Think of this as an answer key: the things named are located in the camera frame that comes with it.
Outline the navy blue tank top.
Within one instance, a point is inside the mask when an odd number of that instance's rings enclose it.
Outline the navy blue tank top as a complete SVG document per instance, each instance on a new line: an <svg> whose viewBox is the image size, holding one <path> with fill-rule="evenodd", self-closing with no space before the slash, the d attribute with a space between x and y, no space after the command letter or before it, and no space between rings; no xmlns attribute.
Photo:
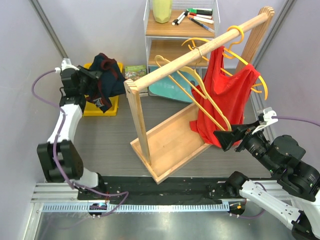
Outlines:
<svg viewBox="0 0 320 240"><path fill-rule="evenodd" d="M111 97L126 93L124 86L126 79L120 71L117 61L107 57L104 53L99 53L94 57L89 70L98 71L101 76L89 85L85 92L86 100L105 113L113 106Z"/></svg>

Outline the red tank top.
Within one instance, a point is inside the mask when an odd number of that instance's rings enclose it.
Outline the red tank top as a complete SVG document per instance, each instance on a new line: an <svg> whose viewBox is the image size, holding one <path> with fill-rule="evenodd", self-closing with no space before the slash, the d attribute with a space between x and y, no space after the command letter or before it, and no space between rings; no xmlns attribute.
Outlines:
<svg viewBox="0 0 320 240"><path fill-rule="evenodd" d="M203 79L206 91L222 111L231 125L244 123L244 110L251 94L251 87L260 73L248 64L232 76L221 71L224 68L224 47L221 46L210 54L210 60ZM220 128L202 111L197 119L189 122L190 129L198 133L206 144L221 147L214 131Z"/></svg>

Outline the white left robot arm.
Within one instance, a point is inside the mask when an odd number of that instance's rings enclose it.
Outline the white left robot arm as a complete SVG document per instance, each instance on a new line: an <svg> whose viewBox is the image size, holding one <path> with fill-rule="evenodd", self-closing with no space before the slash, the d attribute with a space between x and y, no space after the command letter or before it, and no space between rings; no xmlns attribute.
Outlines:
<svg viewBox="0 0 320 240"><path fill-rule="evenodd" d="M99 173L84 167L74 146L74 137L85 111L85 92L102 72L74 66L66 58L54 72L60 75L63 92L59 103L52 104L59 110L55 128L48 140L36 149L44 177L49 183L66 182L72 188L89 190L93 198L100 200L106 195L107 187Z"/></svg>

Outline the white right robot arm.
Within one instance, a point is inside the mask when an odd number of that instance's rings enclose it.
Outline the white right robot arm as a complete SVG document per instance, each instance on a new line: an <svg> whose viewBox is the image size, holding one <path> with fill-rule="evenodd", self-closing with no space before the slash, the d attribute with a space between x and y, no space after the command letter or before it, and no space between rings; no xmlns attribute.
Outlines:
<svg viewBox="0 0 320 240"><path fill-rule="evenodd" d="M278 185L293 196L296 207L269 194L243 173L235 171L225 182L226 193L242 197L262 207L282 222L296 240L320 238L320 173L303 162L306 151L290 135L269 142L259 123L233 125L230 131L214 131L223 151L235 143L236 152L247 150L276 179Z"/></svg>

